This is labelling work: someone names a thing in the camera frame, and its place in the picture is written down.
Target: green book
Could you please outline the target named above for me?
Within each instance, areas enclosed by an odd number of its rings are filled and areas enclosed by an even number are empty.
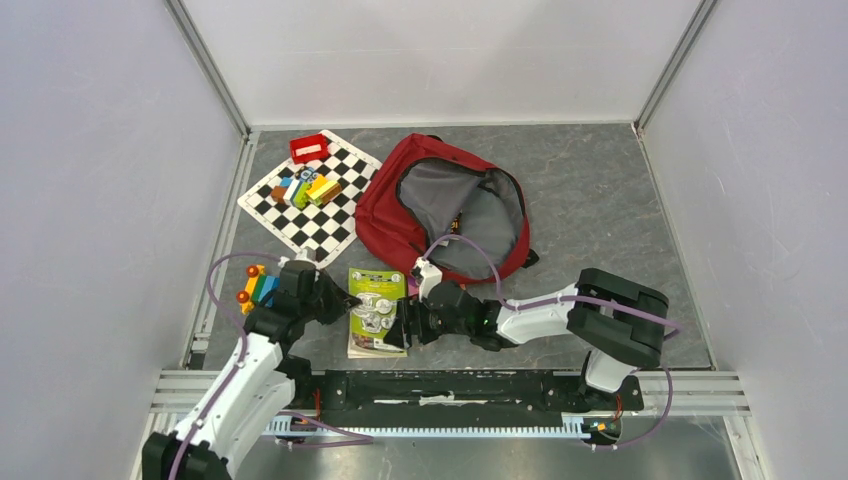
[[[406,296],[406,277],[400,272],[351,268],[348,291],[362,300],[350,312],[349,358],[405,357],[406,350],[383,343],[395,322],[395,302]]]

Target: marble floor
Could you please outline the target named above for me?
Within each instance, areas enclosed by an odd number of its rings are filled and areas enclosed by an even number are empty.
[[[522,185],[530,217],[531,247],[541,261],[504,282],[507,298],[527,298],[561,288],[580,270],[598,267],[665,293],[669,318],[685,326],[668,342],[663,361],[670,367],[707,367],[707,346],[683,276],[650,172],[629,125],[533,125],[333,130],[380,161],[412,132],[435,134],[513,174]],[[253,185],[289,157],[291,138],[310,131],[263,132],[250,170]],[[239,216],[232,251],[291,252],[249,215]],[[234,260],[221,297],[235,298],[244,285],[249,260]],[[348,267],[385,266],[358,240],[327,270],[344,279]],[[479,298],[494,298],[491,285],[474,286]],[[403,359],[348,359],[348,324],[308,325],[292,354],[314,369],[579,369],[588,346],[565,335],[528,342],[499,353],[484,351],[466,338],[445,336],[415,346]],[[232,353],[236,331],[220,315],[215,320],[204,368],[220,369]]]

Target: red plastic box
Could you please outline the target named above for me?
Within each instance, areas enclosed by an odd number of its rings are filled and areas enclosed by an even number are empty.
[[[330,156],[327,150],[327,138],[316,133],[308,137],[295,138],[289,142],[294,163],[306,163],[310,160],[322,160]]]

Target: checkerboard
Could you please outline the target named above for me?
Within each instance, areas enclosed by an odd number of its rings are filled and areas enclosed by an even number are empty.
[[[289,158],[239,197],[238,204],[295,253],[314,250],[318,267],[324,268],[356,239],[356,202],[382,164],[333,132],[321,133],[327,138],[330,157],[306,165],[341,184],[342,193],[335,199],[322,207],[310,203],[303,210],[275,202],[271,190],[301,167]]]

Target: blue toy block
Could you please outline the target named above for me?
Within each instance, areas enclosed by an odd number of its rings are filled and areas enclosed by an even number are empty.
[[[265,277],[265,283],[262,284],[262,290],[259,292],[259,301],[261,302],[265,295],[271,291],[271,289],[277,288],[277,285],[280,284],[280,279],[278,277]],[[274,299],[268,300],[267,306],[274,306]]]

